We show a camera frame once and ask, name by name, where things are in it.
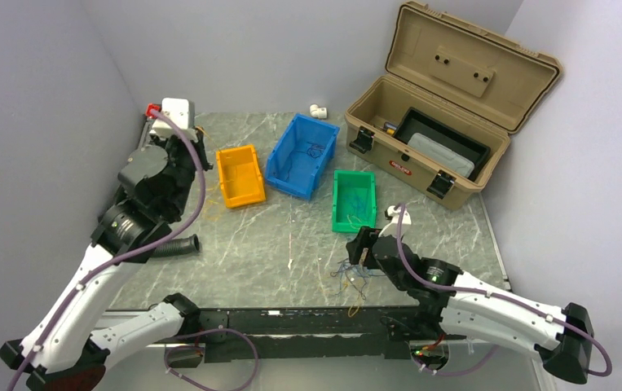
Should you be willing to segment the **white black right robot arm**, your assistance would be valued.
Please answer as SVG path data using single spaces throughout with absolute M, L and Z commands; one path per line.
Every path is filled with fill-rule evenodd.
M 546 305 L 496 288 L 460 267 L 420 257 L 393 235 L 362 227 L 346 244 L 352 265 L 379 269 L 417 300 L 407 321 L 416 338 L 468 336 L 515 350 L 541 362 L 552 376 L 586 384 L 593 329 L 586 308 Z

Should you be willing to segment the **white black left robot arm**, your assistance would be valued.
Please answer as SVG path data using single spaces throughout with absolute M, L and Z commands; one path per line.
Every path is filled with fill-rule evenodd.
M 196 304 L 180 293 L 116 326 L 97 322 L 124 284 L 161 250 L 178 243 L 197 218 L 184 212 L 193 185 L 211 169 L 200 127 L 153 135 L 119 173 L 112 206 L 99 219 L 82 262 L 42 321 L 9 340 L 0 359 L 31 390 L 91 390 L 108 369 L 153 342 L 192 340 L 201 326 Z

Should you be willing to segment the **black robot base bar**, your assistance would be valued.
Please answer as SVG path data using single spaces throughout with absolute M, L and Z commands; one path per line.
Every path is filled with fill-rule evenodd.
M 180 293 L 163 301 L 187 317 L 166 341 L 202 344 L 207 363 L 250 358 L 252 347 L 265 359 L 407 359 L 409 346 L 459 338 L 417 305 L 368 306 L 351 314 L 339 306 L 200 308 Z

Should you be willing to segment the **white pipe elbow fitting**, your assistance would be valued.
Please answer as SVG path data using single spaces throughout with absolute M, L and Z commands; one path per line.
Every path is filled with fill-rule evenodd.
M 321 107 L 318 104 L 312 104 L 309 107 L 309 113 L 311 117 L 316 119 L 327 119 L 328 118 L 328 109 L 326 107 Z

